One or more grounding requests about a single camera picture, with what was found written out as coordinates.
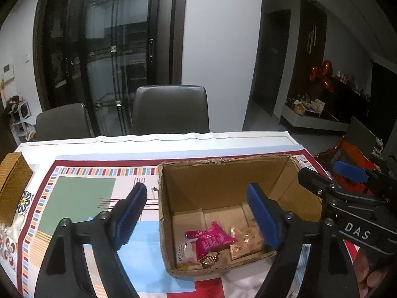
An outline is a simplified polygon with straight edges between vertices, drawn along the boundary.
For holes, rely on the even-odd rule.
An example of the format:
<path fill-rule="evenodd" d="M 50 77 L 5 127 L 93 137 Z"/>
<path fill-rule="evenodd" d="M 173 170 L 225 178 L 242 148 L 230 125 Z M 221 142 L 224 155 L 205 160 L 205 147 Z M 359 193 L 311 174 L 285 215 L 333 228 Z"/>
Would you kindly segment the right hand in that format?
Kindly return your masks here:
<path fill-rule="evenodd" d="M 378 288 L 388 273 L 388 268 L 377 268 L 369 261 L 364 248 L 359 248 L 353 268 L 361 298 L 367 297 L 370 289 Z"/>

